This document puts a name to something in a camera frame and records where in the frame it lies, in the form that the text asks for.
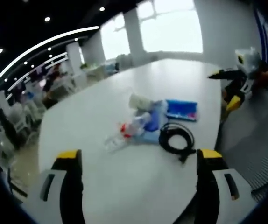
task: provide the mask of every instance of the white pillar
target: white pillar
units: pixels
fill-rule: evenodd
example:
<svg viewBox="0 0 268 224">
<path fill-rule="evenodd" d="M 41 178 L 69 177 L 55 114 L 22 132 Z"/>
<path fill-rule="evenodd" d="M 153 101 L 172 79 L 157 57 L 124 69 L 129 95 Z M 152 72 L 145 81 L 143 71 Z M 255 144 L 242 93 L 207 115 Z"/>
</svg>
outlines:
<svg viewBox="0 0 268 224">
<path fill-rule="evenodd" d="M 78 42 L 73 42 L 67 45 L 67 52 L 69 61 L 73 70 L 73 78 L 78 89 L 82 89 L 87 86 L 87 76 L 86 73 L 80 69 L 82 61 L 80 56 L 81 48 Z"/>
<path fill-rule="evenodd" d="M 78 76 L 82 73 L 80 69 L 82 62 L 79 49 L 81 48 L 79 47 L 78 42 L 73 42 L 67 45 L 68 57 L 73 69 L 74 76 Z"/>
<path fill-rule="evenodd" d="M 133 65 L 137 67 L 147 64 L 149 59 L 143 48 L 139 19 L 136 9 L 125 13 L 124 18 Z"/>
</svg>

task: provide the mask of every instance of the chair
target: chair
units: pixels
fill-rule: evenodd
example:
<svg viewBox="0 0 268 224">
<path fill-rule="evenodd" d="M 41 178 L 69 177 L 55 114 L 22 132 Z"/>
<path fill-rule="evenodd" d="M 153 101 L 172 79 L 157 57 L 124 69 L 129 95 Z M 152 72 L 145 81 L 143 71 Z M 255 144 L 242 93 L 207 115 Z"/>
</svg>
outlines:
<svg viewBox="0 0 268 224">
<path fill-rule="evenodd" d="M 0 164 L 8 168 L 14 158 L 14 146 L 8 140 L 4 132 L 0 132 Z"/>
<path fill-rule="evenodd" d="M 17 134 L 22 133 L 24 130 L 30 132 L 27 125 L 26 114 L 24 113 L 22 105 L 20 103 L 15 103 L 12 106 L 8 120 L 13 124 Z"/>
<path fill-rule="evenodd" d="M 220 130 L 216 150 L 236 169 L 260 201 L 268 189 L 268 92 L 246 99 L 232 112 Z"/>
<path fill-rule="evenodd" d="M 120 66 L 120 71 L 124 71 L 133 67 L 132 56 L 130 54 L 118 55 L 116 58 L 116 62 Z"/>
</svg>

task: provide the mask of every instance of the curved led light strip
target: curved led light strip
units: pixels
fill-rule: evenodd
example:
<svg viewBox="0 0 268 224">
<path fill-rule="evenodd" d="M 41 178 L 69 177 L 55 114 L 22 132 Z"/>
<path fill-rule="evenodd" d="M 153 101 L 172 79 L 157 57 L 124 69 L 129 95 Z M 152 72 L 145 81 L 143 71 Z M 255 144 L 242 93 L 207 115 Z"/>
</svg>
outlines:
<svg viewBox="0 0 268 224">
<path fill-rule="evenodd" d="M 63 52 L 62 54 L 56 55 L 55 57 L 50 58 L 49 60 L 43 62 L 43 63 L 40 64 L 39 66 L 48 64 L 49 62 L 52 62 L 53 60 L 58 59 L 59 57 L 66 56 L 67 54 L 68 54 L 67 52 Z M 25 75 L 23 75 L 22 77 L 20 77 L 20 78 L 19 78 L 19 79 L 18 79 L 18 80 L 11 86 L 11 87 L 8 88 L 7 91 L 11 91 L 14 87 L 16 87 L 16 85 L 18 85 L 20 82 L 22 82 L 23 79 L 24 79 L 25 77 L 27 77 L 29 74 L 31 74 L 32 72 L 34 72 L 34 71 L 36 70 L 37 67 L 35 67 L 35 68 L 32 69 L 30 72 L 27 72 Z"/>
<path fill-rule="evenodd" d="M 63 59 L 60 59 L 60 60 L 58 60 L 57 62 L 54 62 L 54 63 L 52 63 L 52 64 L 46 66 L 46 69 L 49 69 L 49 68 L 53 67 L 54 65 L 57 65 L 57 64 L 59 64 L 59 63 L 61 63 L 61 62 L 64 62 L 64 61 L 66 61 L 66 60 L 68 60 L 68 57 L 64 57 Z"/>
<path fill-rule="evenodd" d="M 47 40 L 45 40 L 43 42 L 38 43 L 37 45 L 33 46 L 32 48 L 29 48 L 24 53 L 20 54 L 10 64 L 8 64 L 8 66 L 5 67 L 4 70 L 2 70 L 2 72 L 0 73 L 0 79 L 14 64 L 16 64 L 19 60 L 21 60 L 23 57 L 25 57 L 27 54 L 29 54 L 30 52 L 34 51 L 35 49 L 38 49 L 39 47 L 41 47 L 41 46 L 43 46 L 43 45 L 45 45 L 45 44 L 47 44 L 47 43 L 49 43 L 51 41 L 57 40 L 59 38 L 62 38 L 64 36 L 84 32 L 84 31 L 88 31 L 88 30 L 94 30 L 94 29 L 99 29 L 99 27 L 95 26 L 95 27 L 87 27 L 87 28 L 82 28 L 82 29 L 75 29 L 75 30 L 72 30 L 72 31 L 69 31 L 69 32 L 66 32 L 66 33 L 63 33 L 63 34 L 56 35 L 56 36 L 51 37 L 51 38 L 49 38 L 49 39 L 47 39 Z"/>
</svg>

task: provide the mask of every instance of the black cable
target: black cable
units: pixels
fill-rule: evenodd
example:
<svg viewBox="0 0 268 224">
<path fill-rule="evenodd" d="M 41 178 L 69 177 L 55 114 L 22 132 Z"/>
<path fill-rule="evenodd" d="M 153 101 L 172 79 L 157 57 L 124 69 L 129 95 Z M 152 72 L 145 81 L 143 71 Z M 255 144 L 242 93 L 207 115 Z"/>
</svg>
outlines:
<svg viewBox="0 0 268 224">
<path fill-rule="evenodd" d="M 172 147 L 169 144 L 169 140 L 174 135 L 182 136 L 186 140 L 187 146 L 184 147 L 183 149 L 177 149 Z M 167 152 L 180 155 L 179 159 L 182 163 L 186 161 L 189 155 L 194 154 L 196 152 L 196 150 L 193 149 L 194 147 L 193 134 L 188 128 L 178 123 L 170 122 L 163 125 L 163 127 L 160 129 L 159 144 Z"/>
</svg>

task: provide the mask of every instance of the white table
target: white table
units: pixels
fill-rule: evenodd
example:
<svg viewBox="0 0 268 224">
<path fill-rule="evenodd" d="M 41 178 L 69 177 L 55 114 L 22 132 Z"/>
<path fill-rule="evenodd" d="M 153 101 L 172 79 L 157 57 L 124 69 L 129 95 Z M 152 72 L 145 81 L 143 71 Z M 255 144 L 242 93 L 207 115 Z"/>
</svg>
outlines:
<svg viewBox="0 0 268 224">
<path fill-rule="evenodd" d="M 105 139 L 130 121 L 132 92 L 153 100 L 197 101 L 199 121 L 184 122 L 196 148 L 214 149 L 221 107 L 220 81 L 207 79 L 217 66 L 162 60 L 114 75 L 58 103 L 43 118 L 39 170 L 56 156 L 81 149 L 83 213 L 87 224 L 171 224 L 196 193 L 197 155 L 185 164 L 156 145 L 128 146 L 110 154 Z"/>
</svg>

